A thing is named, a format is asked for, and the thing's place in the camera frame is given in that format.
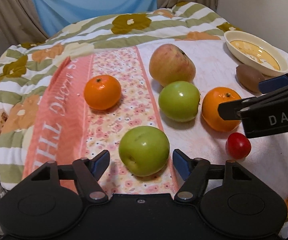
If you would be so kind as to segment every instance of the plate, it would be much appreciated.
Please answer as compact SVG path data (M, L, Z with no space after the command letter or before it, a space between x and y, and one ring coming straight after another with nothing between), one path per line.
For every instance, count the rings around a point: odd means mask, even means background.
M227 31L224 38L228 49L238 60L264 75L277 77L288 72L288 64L283 56L263 39L241 31Z

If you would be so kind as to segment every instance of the orange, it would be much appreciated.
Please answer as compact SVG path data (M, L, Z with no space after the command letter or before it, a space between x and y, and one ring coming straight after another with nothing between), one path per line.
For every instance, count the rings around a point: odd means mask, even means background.
M106 110L115 106L121 95L121 84L110 75L93 77L84 89L86 103L95 110Z
M202 103L202 116L204 120L216 131L229 132L234 130L240 124L240 120L223 120L219 116L218 106L220 103L239 99L241 99L239 94L230 88L217 87L210 90L205 95Z

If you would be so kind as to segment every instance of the green fruit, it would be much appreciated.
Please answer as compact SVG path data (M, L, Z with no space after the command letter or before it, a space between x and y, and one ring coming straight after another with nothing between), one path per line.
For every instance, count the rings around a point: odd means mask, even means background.
M169 148L163 131L152 126L139 126L125 133L118 151L121 161L131 173L145 177L164 167Z
M176 81L167 85L158 98L161 111L177 122L193 120L198 112L199 101L199 90L186 81Z

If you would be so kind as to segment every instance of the cherry tomato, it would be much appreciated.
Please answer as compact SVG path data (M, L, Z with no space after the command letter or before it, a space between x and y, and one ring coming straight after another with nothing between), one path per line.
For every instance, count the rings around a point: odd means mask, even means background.
M234 159L245 158L251 151L251 144L248 138L242 133L232 133L226 142L226 152Z

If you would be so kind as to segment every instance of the mandarin orange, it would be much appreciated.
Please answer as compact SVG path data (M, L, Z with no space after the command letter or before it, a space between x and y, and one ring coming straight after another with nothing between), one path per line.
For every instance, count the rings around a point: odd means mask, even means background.
M241 97L236 91L226 88L217 87L210 90L204 97L202 102L202 117L206 123L216 131L229 132L234 130L240 120L223 120L218 113L220 103L239 100Z
M95 110L106 110L115 106L121 95L121 84L110 75L93 77L84 89L86 103Z

